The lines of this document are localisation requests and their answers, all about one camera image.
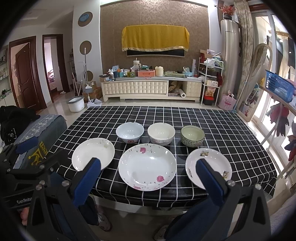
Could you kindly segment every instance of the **brown patterned wallpaper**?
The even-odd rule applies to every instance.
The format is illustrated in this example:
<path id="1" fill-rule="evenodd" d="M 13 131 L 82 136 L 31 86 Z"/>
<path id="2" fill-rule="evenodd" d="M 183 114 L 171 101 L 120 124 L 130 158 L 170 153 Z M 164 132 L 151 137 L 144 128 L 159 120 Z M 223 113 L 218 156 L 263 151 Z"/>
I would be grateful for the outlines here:
<path id="1" fill-rule="evenodd" d="M 192 59 L 200 49 L 209 48 L 209 20 L 206 7 L 170 0 L 139 0 L 101 6 L 100 32 L 103 71 L 113 65 L 128 69 L 135 57 L 127 57 L 121 49 L 121 32 L 125 26 L 138 24 L 168 24 L 187 28 L 190 34 L 189 51 L 185 57 L 139 56 L 141 64 L 163 66 L 166 70 L 191 68 Z"/>

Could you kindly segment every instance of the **sneaker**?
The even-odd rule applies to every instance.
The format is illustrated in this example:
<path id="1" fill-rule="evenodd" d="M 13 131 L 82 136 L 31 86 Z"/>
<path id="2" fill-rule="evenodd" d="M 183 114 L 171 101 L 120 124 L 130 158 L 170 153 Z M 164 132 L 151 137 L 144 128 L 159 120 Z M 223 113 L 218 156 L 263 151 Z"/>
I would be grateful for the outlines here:
<path id="1" fill-rule="evenodd" d="M 109 232 L 112 229 L 112 224 L 109 222 L 108 218 L 101 212 L 97 213 L 99 228 L 105 232 Z"/>
<path id="2" fill-rule="evenodd" d="M 168 225 L 162 226 L 158 230 L 158 232 L 154 235 L 154 240 L 155 241 L 165 241 L 164 235 L 165 235 L 167 228 L 168 228 Z"/>

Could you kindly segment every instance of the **pink bag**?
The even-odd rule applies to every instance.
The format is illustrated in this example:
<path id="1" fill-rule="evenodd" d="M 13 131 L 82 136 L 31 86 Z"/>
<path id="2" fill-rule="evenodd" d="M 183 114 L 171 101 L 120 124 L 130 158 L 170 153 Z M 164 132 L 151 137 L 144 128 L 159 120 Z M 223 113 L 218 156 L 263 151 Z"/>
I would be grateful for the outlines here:
<path id="1" fill-rule="evenodd" d="M 233 110 L 235 103 L 236 103 L 236 99 L 234 99 L 229 95 L 223 95 L 218 106 L 223 110 L 230 111 L 230 110 Z"/>

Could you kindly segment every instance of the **screw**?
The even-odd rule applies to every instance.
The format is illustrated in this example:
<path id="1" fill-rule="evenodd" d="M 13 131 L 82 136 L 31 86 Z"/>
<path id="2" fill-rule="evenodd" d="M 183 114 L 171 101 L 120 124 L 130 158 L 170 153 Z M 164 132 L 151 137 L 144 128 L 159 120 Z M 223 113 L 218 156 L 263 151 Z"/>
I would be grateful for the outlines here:
<path id="1" fill-rule="evenodd" d="M 257 189 L 257 190 L 261 190 L 261 185 L 259 184 L 259 183 L 257 183 L 257 184 L 255 184 L 255 188 Z"/>
<path id="2" fill-rule="evenodd" d="M 234 187 L 234 186 L 235 186 L 235 181 L 233 181 L 233 180 L 228 180 L 228 181 L 227 181 L 227 185 L 228 185 L 228 186 L 231 186 L 231 187 Z"/>
<path id="3" fill-rule="evenodd" d="M 62 186 L 63 187 L 66 187 L 66 186 L 69 186 L 70 185 L 70 182 L 68 180 L 65 180 L 62 182 Z"/>
<path id="4" fill-rule="evenodd" d="M 41 189 L 42 189 L 42 185 L 38 184 L 38 185 L 36 186 L 36 190 L 39 191 L 39 190 L 41 190 Z"/>

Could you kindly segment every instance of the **light blue bowl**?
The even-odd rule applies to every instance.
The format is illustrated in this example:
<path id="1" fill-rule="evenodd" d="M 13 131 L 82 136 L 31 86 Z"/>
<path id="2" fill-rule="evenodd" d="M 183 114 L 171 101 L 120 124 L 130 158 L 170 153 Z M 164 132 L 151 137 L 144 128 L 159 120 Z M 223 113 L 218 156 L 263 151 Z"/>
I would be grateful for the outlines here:
<path id="1" fill-rule="evenodd" d="M 183 74 L 184 74 L 185 76 L 193 76 L 193 73 L 192 73 L 192 72 L 184 72 L 184 71 L 183 71 Z"/>

